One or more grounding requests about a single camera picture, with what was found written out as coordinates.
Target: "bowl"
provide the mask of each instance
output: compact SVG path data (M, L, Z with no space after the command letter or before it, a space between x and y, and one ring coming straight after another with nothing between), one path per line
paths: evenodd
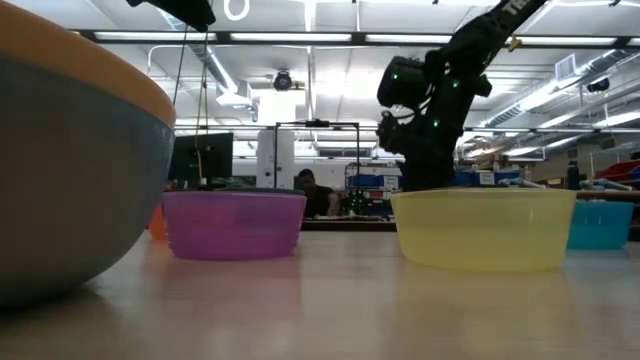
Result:
M0 307L13 307L82 284L136 242L175 112L134 67L4 1L0 33Z
M565 256L576 194L547 189L446 189L391 197L402 252L471 271L552 269Z
M169 247L198 260L258 260L290 256L300 235L306 197L243 191L163 195Z
M633 209L629 202L576 202L567 248L622 249L629 238Z

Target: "computer monitor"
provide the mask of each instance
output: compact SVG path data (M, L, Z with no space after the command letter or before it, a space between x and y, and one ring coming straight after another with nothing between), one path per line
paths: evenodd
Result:
M169 180L177 181L180 188L202 187L198 166L198 152L202 164L202 178L211 185L214 178L231 176L233 163L233 134L208 134L176 137L173 157L169 170Z

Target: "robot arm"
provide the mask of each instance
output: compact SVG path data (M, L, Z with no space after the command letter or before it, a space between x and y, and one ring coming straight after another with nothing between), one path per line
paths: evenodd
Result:
M380 145L403 154L405 191L447 186L453 151L476 95L487 97L491 84L483 72L511 34L546 0L502 0L489 12L456 31L447 45L429 51L424 63L395 57L385 70L378 102L413 110L405 124L390 112L378 126Z
M209 0L127 0L136 7L144 1L168 12L197 31L206 32L216 22Z

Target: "person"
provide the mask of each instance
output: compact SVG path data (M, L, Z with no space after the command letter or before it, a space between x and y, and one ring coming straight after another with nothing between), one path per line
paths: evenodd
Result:
M316 184L313 171L304 169L298 174L298 181L307 197L304 217L312 218L316 215L335 216L339 212L338 196L326 186Z

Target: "desk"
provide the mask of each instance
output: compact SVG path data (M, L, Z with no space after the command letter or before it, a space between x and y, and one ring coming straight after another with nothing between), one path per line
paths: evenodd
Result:
M393 233L303 233L296 257L256 262L142 239L84 291L2 318L0 358L637 360L639 245L483 274L410 263Z
M302 231L386 231L395 232L396 223L389 221L306 220Z

